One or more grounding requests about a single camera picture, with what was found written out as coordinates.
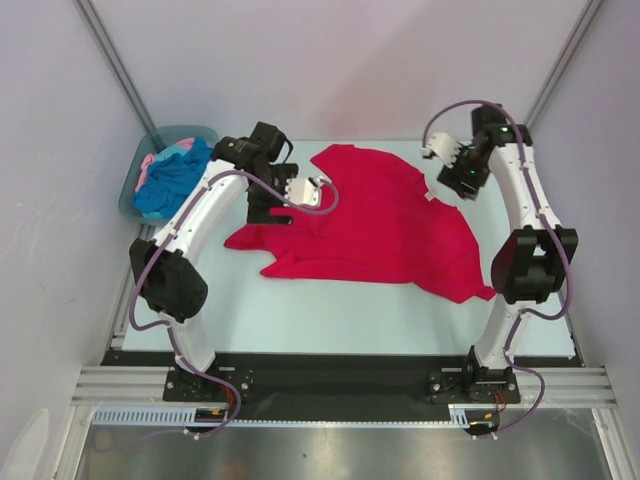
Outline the red t shirt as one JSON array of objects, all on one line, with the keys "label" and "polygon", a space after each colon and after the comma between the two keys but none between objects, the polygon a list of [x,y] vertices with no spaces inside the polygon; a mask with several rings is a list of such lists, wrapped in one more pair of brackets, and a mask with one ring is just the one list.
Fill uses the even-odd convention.
[{"label": "red t shirt", "polygon": [[431,195],[424,174],[380,150],[334,144],[311,159],[329,178],[322,188],[327,215],[289,208],[288,225],[247,224],[224,243],[237,251],[265,251],[267,278],[413,283],[461,304],[489,301],[478,242],[461,212]]}]

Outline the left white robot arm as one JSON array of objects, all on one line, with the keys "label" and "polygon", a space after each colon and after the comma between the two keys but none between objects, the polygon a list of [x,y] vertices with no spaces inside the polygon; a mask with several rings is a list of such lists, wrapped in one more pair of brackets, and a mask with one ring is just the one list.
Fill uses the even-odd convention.
[{"label": "left white robot arm", "polygon": [[221,376],[209,368],[214,342],[201,310],[209,288],[196,266],[209,236],[232,204],[247,198],[248,223],[277,223],[288,182],[299,168],[277,159],[293,145],[276,126],[259,122],[247,137],[222,138],[213,148],[201,179],[177,213],[149,240],[129,248],[135,287],[128,306],[131,328],[167,331],[178,365],[190,370],[186,387],[197,398],[214,397]]}]

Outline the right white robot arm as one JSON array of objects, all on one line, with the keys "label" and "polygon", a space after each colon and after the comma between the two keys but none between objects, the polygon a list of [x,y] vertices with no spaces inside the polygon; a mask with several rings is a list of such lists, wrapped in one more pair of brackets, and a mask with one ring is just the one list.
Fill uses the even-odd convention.
[{"label": "right white robot arm", "polygon": [[463,200],[474,200],[495,178],[507,211],[510,233],[491,264],[497,294],[487,325],[469,352],[474,366],[461,376],[463,393],[484,401],[497,389],[493,372],[512,368],[519,330],[537,317],[564,318],[573,296],[571,261],[578,233],[555,215],[537,174],[526,126],[498,103],[470,100],[472,140],[425,134],[421,151],[442,163],[438,181]]}]

